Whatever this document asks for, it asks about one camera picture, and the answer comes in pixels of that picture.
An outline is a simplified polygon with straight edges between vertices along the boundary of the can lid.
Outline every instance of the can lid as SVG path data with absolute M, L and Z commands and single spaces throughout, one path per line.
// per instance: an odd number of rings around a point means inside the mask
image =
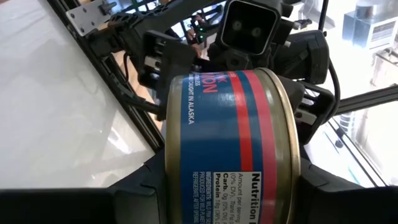
M 293 209 L 294 209 L 294 199 L 295 199 L 295 185 L 297 183 L 298 178 L 300 177 L 300 148 L 299 148 L 299 140 L 297 137 L 297 129 L 295 125 L 293 109 L 290 105 L 289 97 L 285 91 L 285 88 L 280 82 L 278 76 L 268 68 L 257 68 L 258 70 L 262 70 L 265 72 L 274 85 L 277 88 L 280 100 L 282 102 L 282 106 L 284 108 L 285 118 L 287 122 L 287 129 L 289 132 L 289 143 L 290 143 L 290 156 L 291 156 L 291 165 L 292 165 L 292 193 L 290 198 L 290 206 L 289 206 L 289 216 L 287 218 L 287 223 L 291 223 L 293 219 Z

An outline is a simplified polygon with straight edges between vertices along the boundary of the black wire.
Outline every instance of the black wire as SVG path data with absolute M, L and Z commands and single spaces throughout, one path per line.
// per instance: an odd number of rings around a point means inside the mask
M 333 66 L 333 63 L 331 62 L 329 58 L 330 64 L 329 64 L 329 72 L 331 79 L 333 81 L 333 85 L 335 86 L 335 104 L 333 105 L 332 110 L 330 111 L 329 115 L 325 118 L 323 123 L 326 123 L 329 121 L 330 118 L 332 118 L 336 112 L 338 107 L 340 106 L 340 98 L 341 98 L 341 90 L 340 90 L 340 83 L 338 81 L 337 73 L 335 70 L 335 67 Z
M 319 26 L 318 26 L 318 30 L 320 31 L 323 31 L 323 28 L 325 26 L 326 12 L 328 10 L 328 5 L 329 5 L 329 0 L 323 0 L 321 16 L 319 18 Z
M 127 67 L 127 58 L 128 58 L 128 56 L 129 55 L 127 54 L 127 52 L 124 53 L 124 55 L 123 55 L 123 64 L 124 64 L 124 73 L 126 74 L 126 83 L 129 82 L 129 69 Z

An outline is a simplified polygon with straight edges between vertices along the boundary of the can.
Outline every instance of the can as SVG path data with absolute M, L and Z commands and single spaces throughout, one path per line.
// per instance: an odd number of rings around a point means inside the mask
M 274 72 L 175 77 L 167 107 L 169 223 L 290 223 L 300 153 Z

